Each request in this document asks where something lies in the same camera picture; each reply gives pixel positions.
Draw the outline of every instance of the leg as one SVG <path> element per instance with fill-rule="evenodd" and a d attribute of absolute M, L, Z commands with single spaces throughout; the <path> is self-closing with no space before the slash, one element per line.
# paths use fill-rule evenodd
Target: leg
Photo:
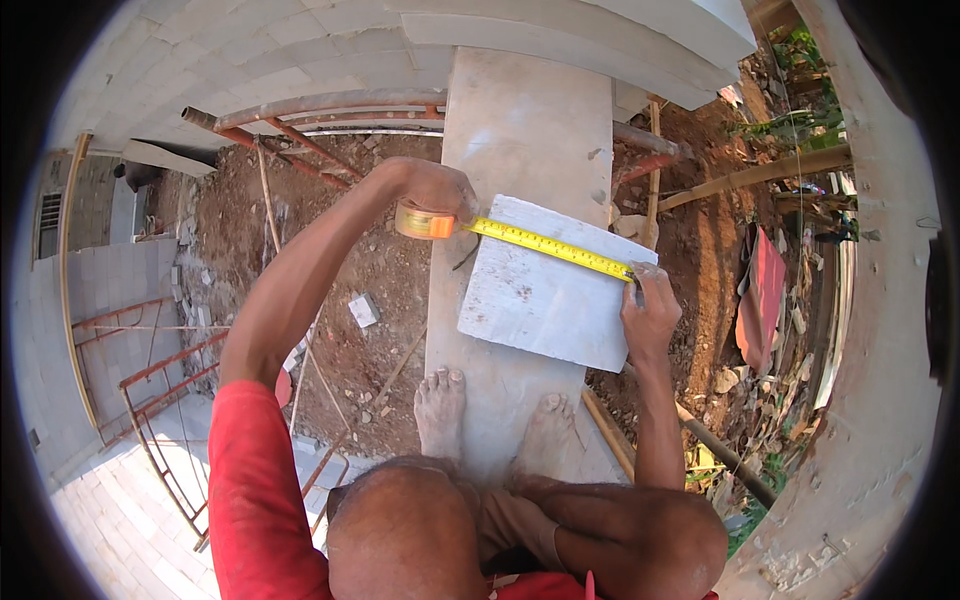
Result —
<path fill-rule="evenodd" d="M 558 432 L 572 430 L 570 413 L 565 398 L 540 403 L 514 476 L 516 493 L 559 523 L 554 542 L 563 567 L 581 581 L 592 570 L 598 593 L 610 600 L 702 598 L 723 572 L 727 550 L 727 532 L 704 498 L 649 486 L 567 484 L 537 472 L 556 468 L 549 449 Z"/>
<path fill-rule="evenodd" d="M 487 596 L 480 574 L 471 492 L 451 478 L 460 460 L 463 376 L 440 370 L 417 392 L 423 452 L 399 457 L 354 482 L 330 519 L 330 591 L 351 598 Z"/>

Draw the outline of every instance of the red cloth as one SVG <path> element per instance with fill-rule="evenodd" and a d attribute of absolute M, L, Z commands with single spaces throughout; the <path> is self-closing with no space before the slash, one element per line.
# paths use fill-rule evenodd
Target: red cloth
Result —
<path fill-rule="evenodd" d="M 210 548 L 224 600 L 331 598 L 326 557 L 314 549 L 286 423 L 274 392 L 234 381 L 213 402 Z M 564 573 L 529 573 L 498 600 L 580 600 Z"/>

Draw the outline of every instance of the window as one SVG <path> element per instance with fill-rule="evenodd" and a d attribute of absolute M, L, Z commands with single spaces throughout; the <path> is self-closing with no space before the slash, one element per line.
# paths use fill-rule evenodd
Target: window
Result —
<path fill-rule="evenodd" d="M 44 194 L 40 201 L 38 230 L 36 234 L 36 258 L 46 258 L 57 253 L 57 235 L 60 232 L 61 194 Z"/>

